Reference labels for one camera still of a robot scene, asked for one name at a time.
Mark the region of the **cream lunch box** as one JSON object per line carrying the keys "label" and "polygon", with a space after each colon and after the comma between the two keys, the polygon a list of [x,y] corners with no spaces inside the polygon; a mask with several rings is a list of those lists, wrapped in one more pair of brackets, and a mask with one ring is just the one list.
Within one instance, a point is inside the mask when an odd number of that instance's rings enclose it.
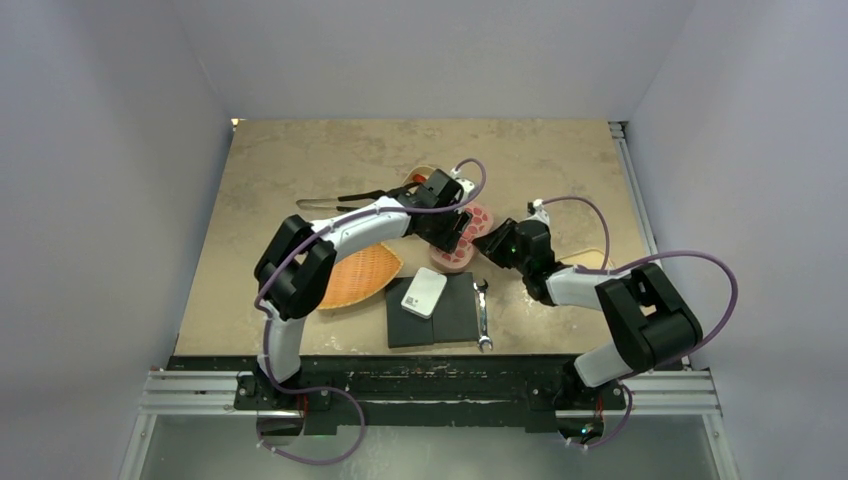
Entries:
{"label": "cream lunch box", "polygon": [[405,177],[402,184],[416,184],[421,185],[425,183],[432,173],[436,170],[436,167],[429,165],[420,165],[413,168]]}

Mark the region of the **pink lunch box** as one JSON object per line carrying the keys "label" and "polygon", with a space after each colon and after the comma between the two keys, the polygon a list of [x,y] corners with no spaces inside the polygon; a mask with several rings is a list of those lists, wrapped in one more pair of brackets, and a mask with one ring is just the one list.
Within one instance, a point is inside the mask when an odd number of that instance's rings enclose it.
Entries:
{"label": "pink lunch box", "polygon": [[445,273],[459,273],[467,270],[478,250],[473,246],[457,247],[453,252],[445,252],[435,247],[429,249],[433,267]]}

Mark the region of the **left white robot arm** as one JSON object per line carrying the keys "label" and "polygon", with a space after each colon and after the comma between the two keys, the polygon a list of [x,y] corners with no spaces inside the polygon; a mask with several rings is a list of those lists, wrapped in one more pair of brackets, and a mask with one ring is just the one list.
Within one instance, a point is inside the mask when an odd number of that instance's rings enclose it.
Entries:
{"label": "left white robot arm", "polygon": [[296,379],[306,318],[325,297],[334,267],[372,245],[415,236],[445,252],[456,249],[471,222],[467,205],[486,181],[460,178],[460,170],[434,170],[421,184],[371,194],[371,203],[339,215],[307,221],[287,217],[255,268],[254,306],[265,316],[256,378],[272,408],[310,393]]}

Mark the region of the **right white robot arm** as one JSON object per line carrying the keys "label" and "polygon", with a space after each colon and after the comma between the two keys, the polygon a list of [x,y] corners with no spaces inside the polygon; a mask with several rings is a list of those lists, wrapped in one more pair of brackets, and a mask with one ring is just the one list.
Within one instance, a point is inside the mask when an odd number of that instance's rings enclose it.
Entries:
{"label": "right white robot arm", "polygon": [[694,313],[656,264],[626,273],[590,274],[556,259],[549,227],[540,220],[505,221],[473,240],[495,265],[521,274],[528,295],[547,306],[577,306],[601,312],[609,343],[566,364],[564,399],[584,407],[604,386],[640,374],[695,347],[703,330]]}

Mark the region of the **cream lunch box lid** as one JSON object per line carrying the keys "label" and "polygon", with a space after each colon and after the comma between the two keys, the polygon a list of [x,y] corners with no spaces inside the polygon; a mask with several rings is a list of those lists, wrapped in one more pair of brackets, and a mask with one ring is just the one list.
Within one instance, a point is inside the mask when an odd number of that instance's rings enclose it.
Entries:
{"label": "cream lunch box lid", "polygon": [[609,255],[603,249],[587,248],[562,257],[558,260],[566,265],[579,265],[590,270],[612,269],[615,267]]}

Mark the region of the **pink lunch box lid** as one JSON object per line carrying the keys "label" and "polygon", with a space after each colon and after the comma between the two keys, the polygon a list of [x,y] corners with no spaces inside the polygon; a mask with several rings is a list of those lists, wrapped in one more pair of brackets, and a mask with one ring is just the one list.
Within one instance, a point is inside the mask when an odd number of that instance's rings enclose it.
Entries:
{"label": "pink lunch box lid", "polygon": [[478,202],[470,202],[465,210],[471,214],[470,223],[466,226],[457,247],[464,248],[473,246],[472,241],[480,236],[486,235],[494,228],[494,214],[486,206]]}

